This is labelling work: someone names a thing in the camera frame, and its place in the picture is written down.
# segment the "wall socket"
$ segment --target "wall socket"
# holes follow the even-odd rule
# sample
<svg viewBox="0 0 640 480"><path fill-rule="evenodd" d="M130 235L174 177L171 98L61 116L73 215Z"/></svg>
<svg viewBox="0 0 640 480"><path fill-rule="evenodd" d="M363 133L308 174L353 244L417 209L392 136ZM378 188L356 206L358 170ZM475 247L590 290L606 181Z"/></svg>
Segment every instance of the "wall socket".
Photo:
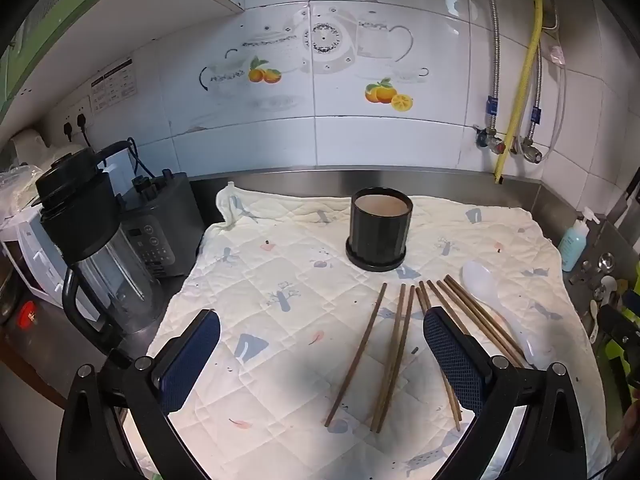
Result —
<svg viewBox="0 0 640 480"><path fill-rule="evenodd" d="M62 121L62 125L65 123L70 123L72 127L72 134L80 133L80 127L78 126L78 115L84 114L86 118L86 128L89 128L92 124L94 124L94 113L91 110L91 101L89 101L89 96L85 96L80 99L76 104L70 106L66 110L65 118Z"/></svg>

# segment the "blue soap bottle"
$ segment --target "blue soap bottle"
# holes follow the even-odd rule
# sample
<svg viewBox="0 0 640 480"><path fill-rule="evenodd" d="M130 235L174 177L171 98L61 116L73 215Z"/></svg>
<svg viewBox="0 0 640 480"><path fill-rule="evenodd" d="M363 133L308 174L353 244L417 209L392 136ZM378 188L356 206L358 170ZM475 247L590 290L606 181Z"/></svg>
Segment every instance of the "blue soap bottle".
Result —
<svg viewBox="0 0 640 480"><path fill-rule="evenodd" d="M560 245L558 245L564 272L569 272L574 268L582 251L587 246L587 235L589 234L587 220L593 220L596 224L600 223L595 213L588 207L584 208L582 215L584 218L582 220L577 219L573 227L569 227L566 230Z"/></svg>

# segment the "chopstick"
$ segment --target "chopstick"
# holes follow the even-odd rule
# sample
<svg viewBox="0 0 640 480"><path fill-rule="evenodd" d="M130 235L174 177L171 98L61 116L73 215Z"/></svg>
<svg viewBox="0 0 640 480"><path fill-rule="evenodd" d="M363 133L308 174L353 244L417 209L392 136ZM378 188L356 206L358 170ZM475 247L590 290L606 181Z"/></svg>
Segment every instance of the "chopstick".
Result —
<svg viewBox="0 0 640 480"><path fill-rule="evenodd" d="M460 332L462 332L464 335L471 335L469 333L469 330L466 329L465 324L462 323L462 320L458 317L458 314L456 314L456 311L452 309L449 303L447 303L447 300L444 299L444 296L440 293L436 286L433 285L433 282L431 280L427 280L427 285L429 285L429 288L438 297L440 303L442 303L442 306L444 307L444 310L447 311L447 314L449 314L451 319L453 319L453 321L456 323L456 325L460 329Z"/></svg>
<svg viewBox="0 0 640 480"><path fill-rule="evenodd" d="M420 286L416 287L415 293L418 296L418 302L420 303L420 308L422 309L422 314L427 314L427 311L431 308L431 302L429 301L429 297L427 295L427 291L424 288L424 282L419 283ZM460 402L456 397L456 394L453 392L453 388L449 381L447 381L447 376L440 369L440 374L442 375L442 381L444 382L444 389L447 392L447 399L449 399L449 407L451 408L451 415L453 416L453 420L456 423L456 429L460 431L460 421L462 421L462 411L460 410Z"/></svg>
<svg viewBox="0 0 640 480"><path fill-rule="evenodd" d="M394 329L391 333L391 340L389 341L389 348L386 354L385 372L382 376L382 383L380 384L380 391L376 400L376 409L373 412L373 418L371 419L371 430L375 430L382 416L382 408L385 403L386 393L391 383L391 370L393 369L396 355L398 354L398 337L400 334L400 320L402 318L402 305L404 304L404 293L406 291L406 284L403 283L400 286L400 298L398 299L398 308L396 308L396 318L394 319Z"/></svg>
<svg viewBox="0 0 640 480"><path fill-rule="evenodd" d="M476 299L462 287L462 285L460 285L456 280L454 280L449 274L445 276L444 282L447 283L447 285L449 285L452 288L452 290L457 295L459 295L460 298L462 298L462 301L464 301L469 308L473 309L476 313L479 312L482 316L484 316L493 325L493 327L502 335L503 339L506 340L507 343L509 343L518 352L518 354L520 354L522 358L524 358L525 356L524 352L522 351L522 348L520 348L518 343L516 343L515 339L511 337L511 335L505 329L502 328L502 326L494 319L494 317L491 316L482 307L482 305L480 305L476 301Z"/></svg>
<svg viewBox="0 0 640 480"><path fill-rule="evenodd" d="M376 316L378 315L378 310L380 309L382 298L385 297L385 291L386 291L386 283L383 283L382 288L380 289L380 293L378 295L378 299L376 300L376 304L373 307L373 312L371 313L371 317L369 318L369 324L367 325L367 328L365 329L364 334L362 335L360 346L358 346L358 350L356 351L356 355L353 357L353 361L351 362L349 371L347 371L347 375L344 378L344 381L342 382L342 386L340 387L340 390L338 391L338 396L336 397L334 405L332 406L331 411L329 412L329 416L326 418L326 422L324 423L324 426L326 428L328 428L329 424L331 424L331 421L334 418L335 412L338 411L338 406L340 406L340 402L342 402L342 398L344 397L344 394L346 393L347 388L349 387L349 384L351 383L351 380L353 379L353 376L356 373L356 368L358 367L360 358L362 357L365 346L367 345L369 335L371 334L371 330L373 329L373 323L375 322Z"/></svg>
<svg viewBox="0 0 640 480"><path fill-rule="evenodd" d="M497 335L496 331L489 325L486 320L478 317L478 314L476 314L472 309L466 306L466 304L463 303L463 301L460 300L460 298L458 298L455 293L449 290L449 287L447 285L442 283L440 280L438 280L436 283L438 283L438 286L447 293L447 295L454 301L454 303L456 303L456 305L459 306L460 309L462 309L462 311L469 317L469 319L471 319L471 321L476 324L476 326L484 333L484 335L487 336L489 340L496 346L498 351L500 351L502 355L504 355L513 366L524 366L520 362L520 359L516 356L516 354L508 349L507 345L502 342L500 336Z"/></svg>
<svg viewBox="0 0 640 480"><path fill-rule="evenodd" d="M398 347L398 354L396 355L396 363L391 374L391 381L389 383L389 389L386 393L385 403L382 408L382 415L380 416L380 422L376 428L376 433L380 433L382 425L385 423L386 412L388 412L389 404L391 403L391 397L394 394L394 388L396 387L396 381L398 380L398 372L400 371L400 363L402 361L402 354L404 353L404 344L406 343L406 334L409 331L409 322L411 321L411 306L414 302L415 286L412 285L409 289L409 301L406 306L406 313L404 314L404 325L402 326L402 336L400 337L400 345Z"/></svg>

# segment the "metal bolt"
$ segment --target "metal bolt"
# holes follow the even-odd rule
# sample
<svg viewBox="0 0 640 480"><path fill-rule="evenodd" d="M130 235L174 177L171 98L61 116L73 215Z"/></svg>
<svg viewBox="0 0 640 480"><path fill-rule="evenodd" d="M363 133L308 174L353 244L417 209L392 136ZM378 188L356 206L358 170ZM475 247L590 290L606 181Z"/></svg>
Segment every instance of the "metal bolt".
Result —
<svg viewBox="0 0 640 480"><path fill-rule="evenodd" d="M91 373L91 365L82 365L78 368L78 376L79 377L87 377Z"/></svg>
<svg viewBox="0 0 640 480"><path fill-rule="evenodd" d="M551 369L556 373L556 375L564 375L566 373L566 368L562 363L553 363Z"/></svg>
<svg viewBox="0 0 640 480"><path fill-rule="evenodd" d="M151 357L147 357L147 356L139 357L136 359L134 366L136 367L137 370L146 370L151 366L152 362L153 360L151 359Z"/></svg>
<svg viewBox="0 0 640 480"><path fill-rule="evenodd" d="M491 359L492 363L496 368L500 368L500 370L504 370L509 366L509 361L506 357L497 355L493 359Z"/></svg>

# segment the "yellow gas hose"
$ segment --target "yellow gas hose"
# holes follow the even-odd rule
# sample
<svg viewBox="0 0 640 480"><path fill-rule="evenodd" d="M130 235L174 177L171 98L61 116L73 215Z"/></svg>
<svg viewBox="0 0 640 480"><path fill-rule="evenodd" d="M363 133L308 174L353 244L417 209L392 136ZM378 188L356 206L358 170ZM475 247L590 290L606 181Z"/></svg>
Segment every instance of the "yellow gas hose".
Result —
<svg viewBox="0 0 640 480"><path fill-rule="evenodd" d="M511 149L511 143L513 137L516 135L516 130L520 125L520 118L522 117L522 111L524 110L527 102L527 89L529 89L529 77L531 76L531 69L536 59L536 50L538 49L538 42L540 41L540 33L542 32L542 0L534 0L536 7L536 18L533 25L533 32L531 33L531 41L529 48L527 49L527 57L524 60L522 72L520 73L520 83L518 84L518 90L516 92L516 98L513 102L513 108L511 109L511 117L509 119L509 127L507 128L507 134L504 137L504 152L498 157L498 162L495 165L494 177L495 183L500 184L502 178L502 172L504 171L504 163L509 155Z"/></svg>

